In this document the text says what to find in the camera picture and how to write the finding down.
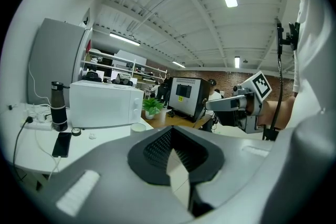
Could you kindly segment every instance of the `water bottle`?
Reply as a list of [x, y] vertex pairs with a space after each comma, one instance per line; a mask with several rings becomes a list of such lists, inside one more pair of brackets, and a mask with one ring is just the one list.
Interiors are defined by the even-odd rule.
[[51, 117], [52, 126], [57, 132], [63, 132], [68, 128], [67, 113], [64, 103], [63, 88], [69, 89], [70, 87], [64, 86], [63, 83], [52, 81], [51, 82]]

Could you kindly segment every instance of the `desk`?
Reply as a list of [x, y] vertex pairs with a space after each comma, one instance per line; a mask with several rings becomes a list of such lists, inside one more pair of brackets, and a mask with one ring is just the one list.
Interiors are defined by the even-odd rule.
[[[152, 120], [146, 119], [145, 111], [143, 110], [141, 112], [141, 118], [144, 119], [153, 128], [160, 128], [160, 127], [165, 127], [165, 126], [170, 126], [170, 125], [179, 125], [179, 126], [187, 126], [187, 127], [194, 126], [194, 122], [191, 122], [190, 120], [183, 119], [178, 116], [175, 116], [173, 118], [169, 117], [167, 114], [167, 110], [161, 110], [161, 112], [159, 114], [156, 114]], [[211, 119], [211, 116], [208, 114], [205, 114], [196, 124], [195, 128], [196, 129], [200, 128], [210, 119]]]
[[[13, 161], [15, 140], [20, 130], [20, 122], [26, 118], [24, 115], [25, 106], [30, 107], [31, 105], [22, 103], [18, 107], [8, 110], [0, 115], [0, 132], [2, 135], [1, 150], [4, 157], [10, 164], [12, 164]], [[68, 129], [66, 132], [71, 132], [72, 129], [70, 111], [71, 110], [67, 110]], [[139, 122], [144, 124], [147, 130], [152, 129], [152, 127], [143, 119], [140, 119]], [[90, 150], [103, 143], [130, 135], [130, 126], [131, 125], [123, 125], [98, 129], [87, 128], [81, 131], [81, 135], [72, 136], [70, 141], [69, 156], [60, 160], [58, 165], [59, 170], [63, 170]], [[94, 133], [96, 135], [96, 139], [89, 139], [90, 133]], [[49, 154], [52, 154], [58, 132], [55, 130], [37, 130], [36, 135], [41, 147]], [[26, 128], [22, 130], [16, 147], [15, 166], [28, 172], [40, 174], [50, 174], [52, 169], [55, 167], [53, 159], [37, 146], [35, 140], [35, 130]]]

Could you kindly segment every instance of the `wall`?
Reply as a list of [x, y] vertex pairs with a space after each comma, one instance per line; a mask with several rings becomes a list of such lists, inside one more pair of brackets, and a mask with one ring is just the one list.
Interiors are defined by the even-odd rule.
[[[248, 73], [238, 72], [220, 72], [220, 71], [173, 71], [171, 72], [173, 77], [191, 77], [191, 78], [203, 78], [205, 80], [215, 79], [217, 82], [216, 88], [225, 92], [224, 97], [231, 97], [233, 87], [242, 83], [246, 79], [252, 76]], [[277, 77], [265, 76], [272, 88], [272, 92], [267, 97], [267, 100], [278, 101], [280, 91], [280, 80]], [[287, 99], [293, 90], [293, 80], [284, 79], [282, 99]]]
[[44, 18], [79, 25], [91, 5], [99, 12], [99, 0], [23, 0], [9, 26], [0, 62], [0, 113], [9, 104], [26, 101], [29, 54]]

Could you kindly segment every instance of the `refrigerator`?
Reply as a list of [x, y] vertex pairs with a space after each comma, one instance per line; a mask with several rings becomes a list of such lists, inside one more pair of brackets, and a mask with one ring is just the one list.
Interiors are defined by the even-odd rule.
[[[37, 32], [29, 66], [35, 79], [35, 91], [41, 97], [51, 99], [51, 82], [65, 86], [81, 79], [84, 59], [91, 46], [92, 30], [57, 20], [45, 18]], [[27, 100], [30, 104], [48, 101], [34, 92], [34, 82], [27, 72]], [[69, 107], [69, 89], [64, 89], [64, 101]]]

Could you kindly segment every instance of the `microwave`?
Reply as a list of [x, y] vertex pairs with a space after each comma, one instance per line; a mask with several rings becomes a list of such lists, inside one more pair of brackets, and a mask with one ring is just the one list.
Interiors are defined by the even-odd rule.
[[73, 127], [109, 127], [140, 121], [143, 91], [80, 80], [70, 84], [69, 99]]

